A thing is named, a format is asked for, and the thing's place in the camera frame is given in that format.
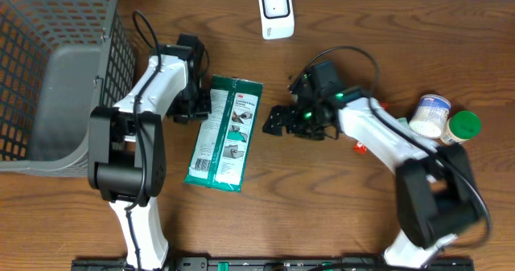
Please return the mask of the green lid jar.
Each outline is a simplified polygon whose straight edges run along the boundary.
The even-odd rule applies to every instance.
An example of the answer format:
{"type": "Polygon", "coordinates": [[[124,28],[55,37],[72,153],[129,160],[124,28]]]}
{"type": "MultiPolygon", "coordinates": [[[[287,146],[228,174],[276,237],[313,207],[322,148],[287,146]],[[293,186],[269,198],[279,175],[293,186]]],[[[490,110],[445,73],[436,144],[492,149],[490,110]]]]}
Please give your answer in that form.
{"type": "Polygon", "coordinates": [[[480,118],[471,111],[460,111],[449,118],[440,141],[446,145],[463,143],[477,136],[482,129],[480,118]]]}

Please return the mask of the red snack packet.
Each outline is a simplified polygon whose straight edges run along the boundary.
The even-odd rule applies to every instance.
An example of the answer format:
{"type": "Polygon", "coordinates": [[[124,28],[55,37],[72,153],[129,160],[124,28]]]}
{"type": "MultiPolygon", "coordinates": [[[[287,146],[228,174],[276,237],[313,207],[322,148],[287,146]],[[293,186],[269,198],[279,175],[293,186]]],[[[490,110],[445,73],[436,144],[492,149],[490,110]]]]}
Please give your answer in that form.
{"type": "Polygon", "coordinates": [[[365,154],[367,152],[367,147],[363,143],[357,142],[354,145],[353,150],[356,151],[358,154],[365,154]]]}

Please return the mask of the white green glove package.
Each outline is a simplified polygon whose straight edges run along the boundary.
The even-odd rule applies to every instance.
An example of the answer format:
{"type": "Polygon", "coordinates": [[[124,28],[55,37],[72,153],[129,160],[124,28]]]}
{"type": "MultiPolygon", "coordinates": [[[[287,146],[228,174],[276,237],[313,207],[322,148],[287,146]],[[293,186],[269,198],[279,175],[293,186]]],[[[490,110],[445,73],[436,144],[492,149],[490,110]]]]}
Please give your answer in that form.
{"type": "Polygon", "coordinates": [[[239,192],[245,174],[263,84],[214,76],[212,111],[200,125],[184,182],[239,192]]]}

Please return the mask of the mint green wipes packet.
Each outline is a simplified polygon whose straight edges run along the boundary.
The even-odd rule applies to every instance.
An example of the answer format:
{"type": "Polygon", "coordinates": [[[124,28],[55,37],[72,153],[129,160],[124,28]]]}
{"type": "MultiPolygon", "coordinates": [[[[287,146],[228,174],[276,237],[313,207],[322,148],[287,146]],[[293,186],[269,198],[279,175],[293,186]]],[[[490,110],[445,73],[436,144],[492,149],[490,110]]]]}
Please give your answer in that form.
{"type": "Polygon", "coordinates": [[[409,126],[408,121],[407,121],[407,119],[406,119],[405,117],[400,117],[400,118],[398,118],[398,121],[399,121],[402,125],[404,125],[405,127],[408,127],[408,126],[409,126]]]}

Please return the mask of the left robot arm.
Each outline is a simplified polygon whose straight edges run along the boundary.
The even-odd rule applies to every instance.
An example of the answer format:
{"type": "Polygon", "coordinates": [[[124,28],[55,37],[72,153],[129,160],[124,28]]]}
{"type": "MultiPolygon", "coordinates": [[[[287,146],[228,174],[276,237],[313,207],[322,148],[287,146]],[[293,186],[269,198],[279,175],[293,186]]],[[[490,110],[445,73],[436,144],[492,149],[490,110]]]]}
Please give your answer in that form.
{"type": "Polygon", "coordinates": [[[167,159],[163,120],[204,121],[212,103],[202,87],[204,45],[161,45],[137,84],[89,118],[88,181],[116,213],[126,241],[123,270],[161,270],[169,243],[159,218],[167,159]]]}

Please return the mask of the white tub with blue label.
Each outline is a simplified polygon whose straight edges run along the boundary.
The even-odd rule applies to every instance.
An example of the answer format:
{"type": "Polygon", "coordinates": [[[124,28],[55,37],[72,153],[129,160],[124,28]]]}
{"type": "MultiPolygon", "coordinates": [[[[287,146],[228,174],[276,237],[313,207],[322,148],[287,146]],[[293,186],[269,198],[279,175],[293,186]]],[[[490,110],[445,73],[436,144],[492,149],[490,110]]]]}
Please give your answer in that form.
{"type": "Polygon", "coordinates": [[[439,138],[450,109],[451,103],[443,96],[426,94],[420,98],[409,127],[423,137],[439,138]]]}

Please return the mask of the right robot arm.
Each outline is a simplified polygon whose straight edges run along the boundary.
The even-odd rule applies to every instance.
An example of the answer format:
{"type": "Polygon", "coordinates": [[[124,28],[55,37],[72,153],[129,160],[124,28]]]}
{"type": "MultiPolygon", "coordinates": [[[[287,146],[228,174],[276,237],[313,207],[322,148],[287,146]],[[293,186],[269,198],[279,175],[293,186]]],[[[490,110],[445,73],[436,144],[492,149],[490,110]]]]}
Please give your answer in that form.
{"type": "Polygon", "coordinates": [[[426,267],[461,232],[488,217],[465,149],[420,137],[359,87],[318,90],[299,82],[297,100],[274,106],[264,133],[321,141],[328,126],[363,143],[395,176],[401,231],[385,250],[387,265],[426,267]]]}

